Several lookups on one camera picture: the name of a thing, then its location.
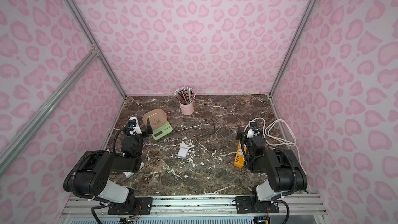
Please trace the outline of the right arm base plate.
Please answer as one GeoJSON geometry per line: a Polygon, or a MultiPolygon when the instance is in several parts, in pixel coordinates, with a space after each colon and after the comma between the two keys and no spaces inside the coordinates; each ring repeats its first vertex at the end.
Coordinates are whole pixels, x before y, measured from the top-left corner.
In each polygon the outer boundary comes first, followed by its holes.
{"type": "Polygon", "coordinates": [[[251,196],[238,196],[231,202],[238,214],[277,214],[279,207],[274,203],[257,201],[251,196]]]}

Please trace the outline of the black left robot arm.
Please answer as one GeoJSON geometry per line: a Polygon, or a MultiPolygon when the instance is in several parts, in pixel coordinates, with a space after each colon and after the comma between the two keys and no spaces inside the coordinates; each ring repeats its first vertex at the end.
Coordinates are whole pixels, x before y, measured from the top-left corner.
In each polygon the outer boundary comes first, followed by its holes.
{"type": "Polygon", "coordinates": [[[144,138],[153,134],[150,120],[143,122],[146,127],[143,131],[136,118],[119,130],[127,135],[120,152],[116,152],[115,143],[110,151],[85,152],[65,178],[63,189],[82,199],[135,207],[134,190],[114,183],[109,177],[111,172],[136,173],[143,167],[144,138]]]}

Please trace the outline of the orange power strip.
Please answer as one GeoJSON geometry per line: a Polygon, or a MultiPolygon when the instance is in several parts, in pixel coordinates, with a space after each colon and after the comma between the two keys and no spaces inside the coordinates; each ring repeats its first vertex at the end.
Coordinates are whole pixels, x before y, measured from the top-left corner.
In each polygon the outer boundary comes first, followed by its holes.
{"type": "Polygon", "coordinates": [[[237,167],[237,168],[243,168],[244,167],[244,163],[245,163],[244,152],[241,149],[241,142],[239,142],[238,148],[237,148],[237,152],[236,152],[236,156],[235,156],[235,159],[234,159],[234,166],[237,167]]]}

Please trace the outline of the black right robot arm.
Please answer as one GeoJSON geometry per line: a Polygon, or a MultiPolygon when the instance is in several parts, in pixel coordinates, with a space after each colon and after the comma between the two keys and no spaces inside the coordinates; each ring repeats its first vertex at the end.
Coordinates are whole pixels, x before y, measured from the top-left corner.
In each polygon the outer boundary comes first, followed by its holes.
{"type": "Polygon", "coordinates": [[[238,128],[236,139],[239,147],[234,165],[267,175],[265,182],[254,186],[253,202],[273,202],[307,188],[306,173],[294,152],[266,148],[266,139],[256,124],[238,128]]]}

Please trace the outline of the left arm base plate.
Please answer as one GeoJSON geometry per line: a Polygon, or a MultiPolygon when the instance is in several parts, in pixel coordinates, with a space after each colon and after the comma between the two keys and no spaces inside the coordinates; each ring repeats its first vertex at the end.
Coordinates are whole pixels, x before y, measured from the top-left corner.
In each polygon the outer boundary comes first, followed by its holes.
{"type": "Polygon", "coordinates": [[[152,209],[153,198],[128,198],[125,203],[111,203],[108,215],[149,215],[152,209]]]}

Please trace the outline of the white USB charger adapter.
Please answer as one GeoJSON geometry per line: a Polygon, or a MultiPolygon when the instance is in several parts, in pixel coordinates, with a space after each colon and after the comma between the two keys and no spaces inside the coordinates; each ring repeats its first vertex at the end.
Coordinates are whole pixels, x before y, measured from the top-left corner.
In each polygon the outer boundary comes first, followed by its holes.
{"type": "Polygon", "coordinates": [[[188,155],[188,152],[189,152],[188,148],[180,147],[179,151],[178,151],[178,154],[177,154],[177,157],[181,158],[181,159],[185,159],[187,157],[187,155],[188,155]]]}

